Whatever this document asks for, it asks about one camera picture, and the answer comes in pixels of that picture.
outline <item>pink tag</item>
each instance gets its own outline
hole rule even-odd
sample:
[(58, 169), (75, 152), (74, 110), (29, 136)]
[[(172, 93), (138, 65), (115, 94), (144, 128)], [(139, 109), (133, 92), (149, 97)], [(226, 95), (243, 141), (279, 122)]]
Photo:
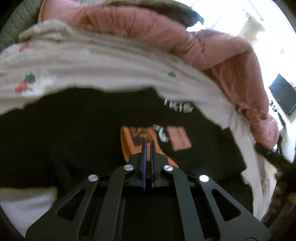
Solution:
[(166, 129), (174, 150), (185, 150), (192, 147), (184, 127), (167, 126)]

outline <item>black garment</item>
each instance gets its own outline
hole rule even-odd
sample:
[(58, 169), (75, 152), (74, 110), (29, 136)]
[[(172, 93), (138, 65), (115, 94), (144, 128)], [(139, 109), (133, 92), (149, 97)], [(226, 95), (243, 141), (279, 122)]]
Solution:
[[(240, 185), (251, 196), (239, 176), (246, 166), (230, 130), (222, 131), (195, 107), (190, 113), (180, 111), (164, 105), (152, 88), (128, 93), (72, 88), (43, 97), (0, 116), (0, 187), (54, 185), (63, 195), (88, 175), (108, 175), (125, 164), (121, 126), (156, 124), (185, 128), (190, 149), (174, 151), (170, 141), (159, 140), (184, 172), (209, 175), (225, 189), (235, 178), (240, 184), (227, 191), (235, 193)], [(243, 205), (252, 206), (252, 200)]]

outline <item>orange tag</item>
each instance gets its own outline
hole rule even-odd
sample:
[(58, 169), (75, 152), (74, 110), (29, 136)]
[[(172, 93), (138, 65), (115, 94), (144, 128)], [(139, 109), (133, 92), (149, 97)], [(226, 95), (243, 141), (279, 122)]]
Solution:
[(184, 127), (168, 126), (166, 129), (174, 150), (185, 150), (192, 147)]

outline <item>pink comforter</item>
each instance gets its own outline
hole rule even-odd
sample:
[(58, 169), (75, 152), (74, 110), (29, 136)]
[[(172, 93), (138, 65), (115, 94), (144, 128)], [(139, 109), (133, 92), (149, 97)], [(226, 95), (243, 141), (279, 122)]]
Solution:
[(74, 18), (39, 16), (39, 21), (57, 18), (72, 27), (129, 37), (177, 55), (204, 71), (228, 99), (244, 110), (257, 142), (272, 148), (279, 137), (277, 122), (268, 114), (258, 59), (240, 37), (217, 31), (188, 33), (184, 26), (158, 13), (137, 7), (81, 6)]

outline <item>white fabric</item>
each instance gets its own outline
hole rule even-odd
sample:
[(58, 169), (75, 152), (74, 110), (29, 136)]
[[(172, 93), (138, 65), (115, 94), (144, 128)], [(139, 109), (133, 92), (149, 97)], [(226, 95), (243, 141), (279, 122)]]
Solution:
[[(202, 72), (173, 55), (142, 43), (72, 29), (59, 21), (33, 26), (20, 35), (20, 41), (29, 41), (30, 48), (19, 53), (19, 45), (13, 45), (0, 55), (0, 113), (23, 108), (45, 94), (69, 86), (104, 91), (153, 86), (163, 98), (191, 101), (213, 122), (223, 128), (230, 126), (247, 165), (242, 176), (253, 190), (254, 216), (258, 219), (263, 217), (275, 187), (275, 168), (255, 153), (254, 139), (247, 122), (219, 87)], [(32, 86), (29, 92), (16, 94), (15, 87), (30, 72), (37, 76), (37, 86)], [(23, 198), (15, 195), (15, 199), (7, 199), (6, 192), (5, 189), (0, 190), (0, 205), (6, 207), (5, 212), (18, 230), (27, 228), (25, 219), (21, 217), (30, 216), (33, 221), (44, 213), (44, 209), (40, 212), (37, 209), (40, 203), (47, 201), (48, 195), (37, 199), (35, 195), (29, 195), (32, 190), (22, 190), (28, 192), (27, 201), (32, 203), (31, 210), (34, 203), (36, 209), (30, 213), (25, 204), (18, 206), (16, 213), (14, 200)]]

